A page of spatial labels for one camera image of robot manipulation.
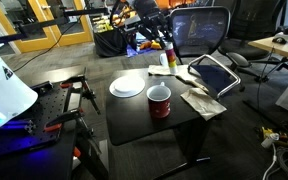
floor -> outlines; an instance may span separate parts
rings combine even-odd
[[[16,69],[43,51],[21,55],[3,56],[11,69]],[[95,52],[94,43],[84,43],[53,49],[34,59],[16,72],[20,76],[59,68],[83,65],[87,67],[87,77],[91,88],[97,94],[97,103],[103,112],[97,115],[89,102],[83,101],[87,124],[95,131],[96,141],[108,139],[105,119],[105,100],[108,91],[108,79],[114,71],[147,68],[158,65],[158,57],[162,51],[138,55],[132,58],[117,56],[100,58]],[[229,64],[227,59],[218,53],[213,57]],[[253,69],[261,73],[264,65],[254,65]],[[210,156],[211,161],[200,164],[167,179],[262,179],[265,170],[272,162],[272,150],[261,146],[256,127],[274,127],[266,119],[246,106],[242,100],[257,100],[259,84],[252,77],[241,75],[246,86],[244,92],[238,88],[230,96],[221,98],[220,103],[228,110],[221,120],[214,120],[202,147],[201,157]],[[275,72],[270,80],[260,86],[260,106],[266,109],[276,123],[288,120],[288,112],[275,106],[275,101],[288,86],[288,72]],[[147,180],[184,163],[176,144],[173,132],[167,130],[121,146],[109,143],[109,176],[113,180]],[[72,179],[94,179],[83,166],[74,171]],[[274,179],[286,179],[283,173],[272,176]]]

